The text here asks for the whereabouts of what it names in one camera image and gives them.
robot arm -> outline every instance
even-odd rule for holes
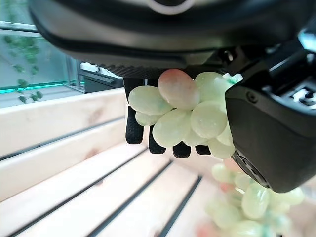
[[[287,192],[316,174],[315,54],[297,40],[316,0],[29,0],[42,35],[65,53],[124,78],[126,95],[144,78],[179,68],[191,77],[243,75],[226,92],[233,158],[260,184]],[[142,128],[129,108],[126,138]],[[161,154],[150,134],[151,152]],[[187,157],[190,147],[173,148]],[[210,154],[197,147],[201,154]]]

wooden bench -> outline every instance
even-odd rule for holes
[[[218,160],[126,144],[125,103],[114,89],[0,109],[0,237],[195,236]]]

vine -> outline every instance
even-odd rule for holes
[[[9,24],[16,23],[18,20],[18,15],[16,13],[17,7],[25,7],[26,4],[27,1],[25,0],[4,0],[4,9],[10,21]],[[43,94],[40,91],[36,91],[35,93],[26,91],[30,86],[28,81],[32,80],[39,72],[39,67],[37,66],[37,55],[40,53],[40,48],[38,47],[39,37],[6,35],[3,36],[2,39],[8,46],[10,57],[13,59],[20,57],[23,58],[23,61],[25,62],[23,65],[12,64],[9,59],[0,55],[0,59],[12,66],[17,73],[24,74],[28,77],[27,80],[17,80],[18,87],[15,91],[22,94],[18,99],[26,104],[29,99],[32,99],[35,102],[43,98]]]

grape bunch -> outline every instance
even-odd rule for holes
[[[212,168],[223,197],[210,202],[206,212],[213,223],[199,227],[198,237],[276,237],[289,233],[291,206],[304,200],[300,188],[278,194],[246,175],[233,159]]]
[[[218,158],[234,152],[228,124],[225,92],[232,77],[204,72],[195,80],[178,69],[169,69],[158,79],[158,86],[134,88],[128,97],[141,126],[153,127],[154,140],[164,148],[184,142],[189,147],[208,146]]]

bench slat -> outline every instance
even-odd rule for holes
[[[168,163],[163,156],[142,153],[18,236],[87,236]]]
[[[120,144],[99,153],[0,203],[0,236],[6,236],[46,213],[121,164],[144,146]]]
[[[197,178],[197,174],[172,164],[97,236],[154,236],[162,230]]]
[[[0,109],[0,157],[124,114],[123,88]]]
[[[201,222],[210,220],[209,215],[205,212],[205,208],[217,193],[218,186],[203,178],[171,227],[167,237],[196,236],[197,226]]]
[[[123,142],[124,126],[120,119],[0,161],[0,201]]]

